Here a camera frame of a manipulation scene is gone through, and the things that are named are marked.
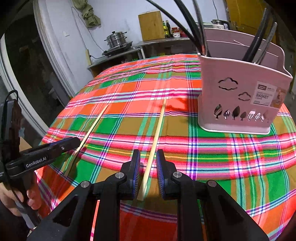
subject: electric kettle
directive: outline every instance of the electric kettle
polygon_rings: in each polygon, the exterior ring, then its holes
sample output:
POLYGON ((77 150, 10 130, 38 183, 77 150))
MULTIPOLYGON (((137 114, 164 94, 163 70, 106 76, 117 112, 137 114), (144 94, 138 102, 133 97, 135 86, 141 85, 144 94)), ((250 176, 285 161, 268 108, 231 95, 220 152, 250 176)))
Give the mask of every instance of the electric kettle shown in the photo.
POLYGON ((212 22, 212 24, 213 24, 213 28, 225 29, 224 24, 226 24, 227 27, 228 27, 228 30, 230 30, 230 25, 229 25, 229 22, 227 22, 227 21, 224 21, 224 20, 218 20, 218 19, 213 19, 211 22, 212 22))

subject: cloud cutout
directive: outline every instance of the cloud cutout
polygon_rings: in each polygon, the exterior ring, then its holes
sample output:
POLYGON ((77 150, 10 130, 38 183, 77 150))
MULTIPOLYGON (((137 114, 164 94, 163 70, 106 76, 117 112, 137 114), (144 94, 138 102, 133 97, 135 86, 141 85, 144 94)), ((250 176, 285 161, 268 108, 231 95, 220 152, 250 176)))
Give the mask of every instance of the cloud cutout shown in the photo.
POLYGON ((218 82, 218 84, 219 84, 220 89, 224 89, 224 90, 229 91, 229 90, 237 89, 238 82, 233 80, 230 77, 227 77, 227 78, 225 78, 223 80, 220 80, 218 82))
POLYGON ((248 94, 248 92, 243 92, 239 94, 239 100, 248 101, 250 99, 251 99, 251 96, 248 94))

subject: door frame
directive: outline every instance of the door frame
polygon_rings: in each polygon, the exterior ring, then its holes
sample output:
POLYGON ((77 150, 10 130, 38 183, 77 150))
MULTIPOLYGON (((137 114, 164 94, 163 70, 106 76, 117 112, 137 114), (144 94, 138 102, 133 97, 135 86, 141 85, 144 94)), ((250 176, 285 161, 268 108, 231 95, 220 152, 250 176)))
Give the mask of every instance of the door frame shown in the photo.
POLYGON ((46 0, 33 0, 33 11, 46 55, 65 91, 72 98, 78 92, 73 85, 75 78, 56 39, 47 11, 46 0))
POLYGON ((31 105, 24 92, 22 91, 19 83, 17 82, 15 74, 12 70, 6 49, 5 34, 0 40, 0 75, 8 92, 12 90, 18 91, 18 104, 22 109, 22 115, 38 132, 39 135, 41 135, 42 137, 45 136, 48 131, 48 126, 34 110, 33 106, 31 105))

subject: wooden chopstick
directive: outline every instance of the wooden chopstick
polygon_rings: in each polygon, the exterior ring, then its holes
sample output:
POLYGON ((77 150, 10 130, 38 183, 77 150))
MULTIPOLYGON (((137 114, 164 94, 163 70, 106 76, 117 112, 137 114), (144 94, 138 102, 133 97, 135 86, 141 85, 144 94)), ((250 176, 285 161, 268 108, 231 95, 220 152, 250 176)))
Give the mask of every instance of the wooden chopstick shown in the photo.
POLYGON ((93 131, 93 129, 95 128, 96 124, 99 122, 99 120, 101 119, 101 116, 103 115, 103 113, 105 112, 105 110, 107 109, 108 105, 105 106, 105 108, 102 110, 102 112, 99 114, 99 116, 97 117, 97 119, 95 120, 95 122, 92 124, 91 128, 88 130, 86 136, 83 138, 82 142, 80 143, 80 146, 76 149, 76 151, 74 152, 72 159, 70 160, 69 164, 66 167, 66 171, 64 173, 65 177, 68 177, 69 172, 73 166, 73 163, 80 151, 80 149, 83 147, 83 145, 85 144, 87 138, 89 137, 90 133, 93 131))
POLYGON ((153 162, 153 158, 154 158, 154 154, 155 154, 155 150, 156 150, 156 145, 157 145, 159 134, 160 134, 161 124, 163 122, 163 115, 164 115, 164 112, 165 112, 165 103, 166 103, 166 98, 164 98, 164 100, 163 100, 163 105, 161 107, 160 116, 159 116, 159 120, 158 120, 158 123, 157 123, 155 136, 154 136, 154 139, 153 139, 151 151, 150 151, 149 158, 148 158, 148 163, 147 163, 146 170, 145 170, 144 177, 143 177, 143 181, 142 181, 142 184, 140 186, 139 193, 138 193, 138 196, 137 196, 137 200, 140 200, 140 201, 144 200, 144 196, 145 196, 145 193, 146 193, 146 190, 147 190, 148 178, 149 178, 149 174, 150 174, 150 171, 151 171, 151 166, 152 166, 152 162, 153 162))

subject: pot lid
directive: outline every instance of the pot lid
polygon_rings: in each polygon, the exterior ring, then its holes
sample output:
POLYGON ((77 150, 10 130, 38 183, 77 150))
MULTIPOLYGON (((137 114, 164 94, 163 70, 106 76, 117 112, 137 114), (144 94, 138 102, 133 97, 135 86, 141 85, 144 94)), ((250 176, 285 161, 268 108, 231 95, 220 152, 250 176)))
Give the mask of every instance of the pot lid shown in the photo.
POLYGON ((108 37, 113 37, 113 36, 115 37, 117 34, 123 34, 123 32, 115 32, 115 31, 113 31, 112 34, 110 34, 108 37))

